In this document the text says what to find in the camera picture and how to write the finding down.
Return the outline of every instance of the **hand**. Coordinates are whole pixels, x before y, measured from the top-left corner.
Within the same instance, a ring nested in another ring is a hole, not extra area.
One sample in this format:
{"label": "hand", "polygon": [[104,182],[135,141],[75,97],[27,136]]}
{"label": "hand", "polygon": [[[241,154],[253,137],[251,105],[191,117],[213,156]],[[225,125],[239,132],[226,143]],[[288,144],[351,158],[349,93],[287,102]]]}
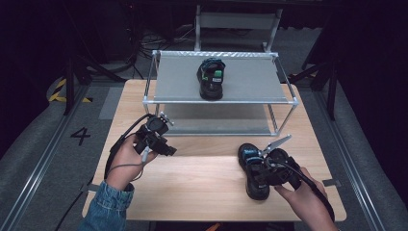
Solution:
{"label": "hand", "polygon": [[[111,172],[109,173],[106,183],[117,190],[123,191],[126,186],[135,179],[143,170],[141,159],[145,153],[139,155],[135,148],[134,143],[138,142],[136,135],[129,136],[117,151],[114,160],[111,164]],[[153,161],[157,157],[157,153],[154,151],[149,152],[145,165]]]}
{"label": "hand", "polygon": [[[327,193],[321,182],[315,180],[305,167],[302,167],[300,170],[311,179],[324,196],[327,197]],[[289,202],[297,216],[306,222],[312,230],[338,230],[323,203],[305,182],[302,181],[301,186],[294,192],[283,186],[275,186],[274,188]]]}

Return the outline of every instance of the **sleeve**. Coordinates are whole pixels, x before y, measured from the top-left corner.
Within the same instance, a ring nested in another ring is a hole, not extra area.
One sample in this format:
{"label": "sleeve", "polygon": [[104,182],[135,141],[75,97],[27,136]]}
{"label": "sleeve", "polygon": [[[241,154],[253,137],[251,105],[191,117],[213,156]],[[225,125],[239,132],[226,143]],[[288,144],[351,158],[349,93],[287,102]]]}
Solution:
{"label": "sleeve", "polygon": [[129,208],[134,191],[132,184],[124,191],[118,191],[103,181],[78,230],[125,230],[126,209]]}

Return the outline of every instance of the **gray floor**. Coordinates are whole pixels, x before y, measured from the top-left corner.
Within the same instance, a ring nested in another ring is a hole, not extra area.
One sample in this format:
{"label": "gray floor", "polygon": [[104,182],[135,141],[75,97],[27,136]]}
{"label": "gray floor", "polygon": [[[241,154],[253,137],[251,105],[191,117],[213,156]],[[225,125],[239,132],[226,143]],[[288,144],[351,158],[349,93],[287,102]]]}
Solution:
{"label": "gray floor", "polygon": [[[315,42],[320,30],[279,30],[272,50],[279,53],[280,60],[287,73],[301,71],[307,54]],[[170,46],[171,50],[193,50],[193,36],[183,43]],[[210,31],[203,35],[202,50],[223,51],[262,51],[261,42],[266,38],[264,32],[252,31],[244,36],[233,33]],[[150,61],[140,59],[137,62],[138,71],[147,76]],[[124,78],[140,78],[132,69],[119,73]],[[338,187],[347,219],[338,222],[342,230],[406,230],[408,228],[408,213],[398,197],[393,186],[375,159],[341,87],[336,95],[336,121],[328,121],[325,110],[321,109],[321,101],[326,94],[312,92],[308,87],[309,79],[296,85],[305,104],[307,113],[313,124],[319,144],[329,165],[332,175],[340,182]],[[15,208],[21,213],[16,218],[10,230],[54,230],[64,212],[79,193],[82,184],[87,183],[94,174],[104,141],[110,129],[113,112],[122,84],[112,83],[103,79],[95,79],[87,89],[86,97],[92,97],[91,103],[80,103],[75,113],[66,123],[66,130],[60,139],[54,137],[55,131],[64,122],[64,103],[51,102],[50,106],[39,115],[20,135],[0,161],[0,220],[11,220],[8,215]],[[341,135],[344,146],[339,145],[333,127]],[[87,128],[89,138],[71,138],[75,132]],[[23,192],[26,182],[32,182],[31,174],[36,168],[44,150],[49,150],[51,141],[56,141],[55,151],[49,156],[49,165],[45,173],[34,184],[34,193],[26,197],[25,203],[16,204]],[[352,164],[358,169],[363,189],[370,201],[363,201],[359,189],[355,185],[355,176],[347,171],[344,161],[344,148]],[[60,230],[75,230],[82,219],[82,207],[85,202],[82,195],[65,218]],[[374,208],[368,213],[365,204]],[[377,217],[377,223],[372,224],[370,216]],[[127,230],[148,230],[147,221],[129,221]],[[295,224],[296,230],[308,230],[302,223]]]}

